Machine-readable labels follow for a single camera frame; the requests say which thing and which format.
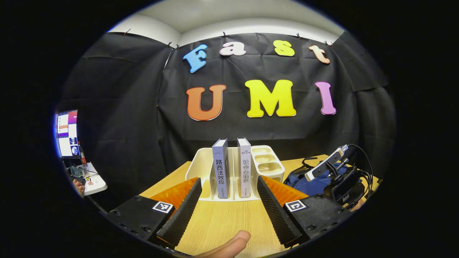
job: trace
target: book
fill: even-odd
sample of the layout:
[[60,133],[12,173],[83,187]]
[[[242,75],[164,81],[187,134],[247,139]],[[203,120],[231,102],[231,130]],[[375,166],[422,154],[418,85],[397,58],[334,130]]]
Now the book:
[[252,154],[250,151],[250,143],[246,138],[237,139],[237,150],[239,153],[239,170],[240,170],[240,190],[241,198],[250,197],[250,168]]
[[212,153],[218,197],[220,199],[228,199],[228,192],[230,188],[230,169],[228,164],[228,139],[219,139],[212,146]]

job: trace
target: book spine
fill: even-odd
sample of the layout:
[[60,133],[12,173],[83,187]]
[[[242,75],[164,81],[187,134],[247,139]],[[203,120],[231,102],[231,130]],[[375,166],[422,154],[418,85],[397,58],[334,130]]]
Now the book spine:
[[215,180],[217,183],[218,197],[228,198],[228,180],[226,177],[225,155],[223,147],[213,147],[213,164],[215,168]]
[[241,198],[250,197],[250,167],[252,155],[250,145],[241,146],[240,164],[241,164]]
[[225,142],[225,145],[223,145],[223,155],[224,155],[224,164],[223,164],[223,170],[224,170],[224,174],[225,174],[225,196],[226,198],[229,198],[230,197],[230,168],[229,168],[229,164],[230,164],[230,161],[228,159],[228,141]]

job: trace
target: white device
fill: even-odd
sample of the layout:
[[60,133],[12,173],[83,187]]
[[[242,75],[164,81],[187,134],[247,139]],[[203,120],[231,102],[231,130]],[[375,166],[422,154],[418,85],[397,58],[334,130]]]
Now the white device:
[[326,164],[327,161],[330,162],[331,165],[335,164],[338,160],[340,160],[343,157],[344,152],[347,151],[347,149],[349,149],[347,145],[338,147],[336,151],[334,151],[324,161],[322,161],[317,166],[315,166],[313,169],[305,173],[304,177],[306,177],[306,180],[311,182],[312,180],[316,179],[318,176],[323,174],[325,171],[327,171],[328,170],[328,167]]

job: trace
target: wooden table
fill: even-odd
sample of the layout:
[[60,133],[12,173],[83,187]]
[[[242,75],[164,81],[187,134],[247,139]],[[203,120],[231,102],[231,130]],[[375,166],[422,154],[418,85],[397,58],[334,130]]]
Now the wooden table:
[[[319,155],[316,157],[317,159],[306,160],[305,163],[316,166],[319,161],[328,156]],[[291,171],[302,166],[302,160],[300,158],[281,161],[285,167],[283,180],[287,178]],[[191,161],[185,162],[181,167],[140,195],[150,198],[183,182],[190,165]],[[374,191],[378,187],[377,180],[374,177],[372,187]],[[365,180],[363,180],[363,184],[365,187],[367,186]],[[247,247],[236,256],[237,258],[261,257],[286,250],[279,243],[261,200],[244,202],[198,201],[185,233],[175,249],[187,254],[197,255],[223,245],[234,237],[239,230],[250,232],[252,237]]]

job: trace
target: colorful foam letter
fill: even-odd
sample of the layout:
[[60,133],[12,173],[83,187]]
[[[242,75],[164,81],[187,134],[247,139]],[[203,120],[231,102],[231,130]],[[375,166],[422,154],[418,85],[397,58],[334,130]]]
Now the colorful foam letter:
[[320,91],[322,97],[322,109],[320,110],[324,115],[336,114],[336,108],[333,107],[330,94],[330,84],[326,82],[316,82],[315,85]]
[[319,59],[319,61],[321,61],[324,64],[329,64],[330,63],[330,59],[328,59],[328,58],[326,58],[324,56],[325,51],[323,49],[320,49],[316,45],[310,46],[309,49],[314,52],[314,54],[316,55],[317,59]]
[[276,51],[279,56],[293,56],[295,54],[295,51],[291,48],[291,44],[288,41],[275,40],[273,45],[276,47],[274,51]]
[[188,95],[188,115],[196,121],[212,120],[222,111],[223,91],[225,85],[213,85],[209,90],[213,92],[212,108],[208,111],[201,110],[201,93],[205,90],[203,87],[191,88],[186,91]]
[[220,54],[223,56],[241,56],[246,53],[244,50],[244,44],[241,42],[228,42],[223,44],[223,47],[224,48],[220,49]]
[[206,61],[200,60],[200,58],[206,58],[206,53],[203,51],[203,49],[206,48],[207,45],[205,44],[199,45],[190,53],[183,56],[183,59],[186,59],[191,66],[190,73],[196,72],[199,68],[206,64]]
[[263,104],[266,113],[272,116],[277,102],[279,108],[276,114],[280,117],[293,117],[297,111],[293,108],[291,99],[291,87],[293,83],[289,80],[278,80],[271,93],[264,83],[260,80],[250,80],[246,82],[246,87],[250,89],[250,110],[247,116],[250,118],[260,118],[264,112],[260,109]]

